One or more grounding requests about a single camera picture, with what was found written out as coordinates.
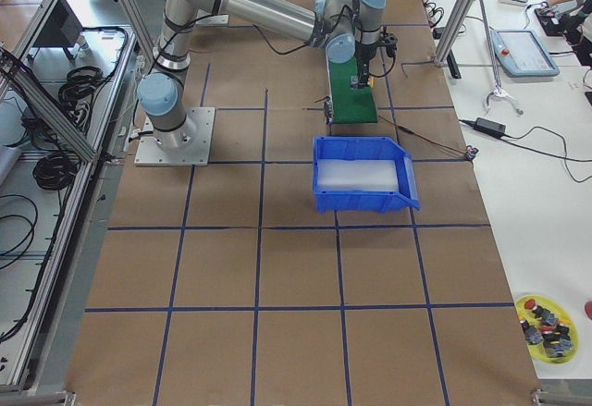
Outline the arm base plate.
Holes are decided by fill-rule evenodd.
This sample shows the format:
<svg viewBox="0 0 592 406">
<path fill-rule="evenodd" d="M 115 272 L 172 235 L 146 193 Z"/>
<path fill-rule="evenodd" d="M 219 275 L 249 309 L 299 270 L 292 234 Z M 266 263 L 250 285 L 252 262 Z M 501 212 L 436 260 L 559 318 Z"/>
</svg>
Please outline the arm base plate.
<svg viewBox="0 0 592 406">
<path fill-rule="evenodd" d="M 187 107 L 184 125 L 175 131 L 154 130 L 147 117 L 135 155 L 137 166 L 207 166 L 210 156 L 216 110 L 213 107 Z"/>
</svg>

